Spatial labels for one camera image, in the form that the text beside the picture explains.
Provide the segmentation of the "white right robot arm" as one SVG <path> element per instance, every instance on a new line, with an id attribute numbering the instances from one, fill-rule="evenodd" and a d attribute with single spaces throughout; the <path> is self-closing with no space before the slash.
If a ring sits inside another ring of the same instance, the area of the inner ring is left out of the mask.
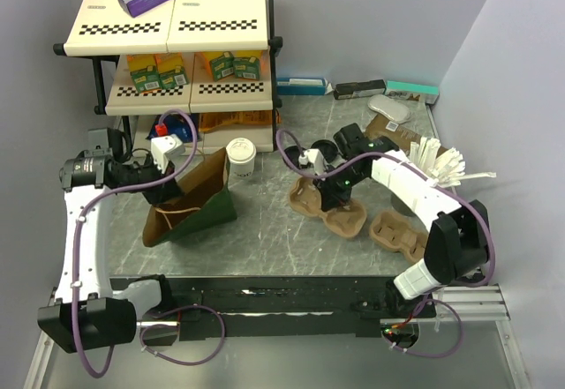
<path id="1" fill-rule="evenodd" d="M 407 316 L 417 297 L 493 263 L 484 205 L 458 200 L 419 170 L 391 139 L 369 139 L 355 123 L 335 133 L 334 141 L 345 163 L 337 168 L 314 167 L 322 211 L 345 206 L 354 185 L 371 179 L 392 191 L 428 231 L 424 257 L 398 274 L 395 289 L 386 294 L 392 315 Z"/>

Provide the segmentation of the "white paper coffee cup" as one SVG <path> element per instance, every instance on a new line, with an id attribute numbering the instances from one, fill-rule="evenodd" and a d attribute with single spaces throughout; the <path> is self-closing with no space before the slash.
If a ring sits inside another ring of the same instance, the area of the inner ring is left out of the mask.
<path id="1" fill-rule="evenodd" d="M 230 170 L 238 177 L 249 177 L 254 171 L 256 146 L 248 138 L 234 138 L 226 146 Z"/>

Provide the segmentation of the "white plastic cup lid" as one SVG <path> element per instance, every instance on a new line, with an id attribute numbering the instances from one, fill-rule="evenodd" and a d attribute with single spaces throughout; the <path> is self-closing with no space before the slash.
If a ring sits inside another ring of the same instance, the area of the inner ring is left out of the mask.
<path id="1" fill-rule="evenodd" d="M 226 153 L 233 164 L 247 164 L 256 156 L 256 146 L 248 138 L 234 138 L 226 146 Z"/>

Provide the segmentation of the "brown green paper bag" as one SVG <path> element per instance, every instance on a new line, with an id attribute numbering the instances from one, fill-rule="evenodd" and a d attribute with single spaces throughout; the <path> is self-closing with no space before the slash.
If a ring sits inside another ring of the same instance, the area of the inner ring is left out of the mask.
<path id="1" fill-rule="evenodd" d="M 229 183 L 230 165 L 221 148 L 181 177 L 183 195 L 149 209 L 142 242 L 154 247 L 237 218 Z"/>

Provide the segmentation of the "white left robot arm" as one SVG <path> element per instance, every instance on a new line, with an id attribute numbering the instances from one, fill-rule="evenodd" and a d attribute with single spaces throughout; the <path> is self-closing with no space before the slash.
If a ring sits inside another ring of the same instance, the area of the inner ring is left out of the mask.
<path id="1" fill-rule="evenodd" d="M 109 149 L 84 151 L 65 162 L 59 177 L 67 213 L 64 266 L 48 307 L 38 310 L 39 327 L 65 352 L 112 347 L 132 341 L 139 319 L 168 318 L 175 307 L 170 283 L 161 274 L 138 278 L 114 293 L 107 248 L 110 214 L 120 191 L 140 192 L 155 206 L 179 195 L 175 179 L 163 178 L 151 157 L 123 164 Z"/>

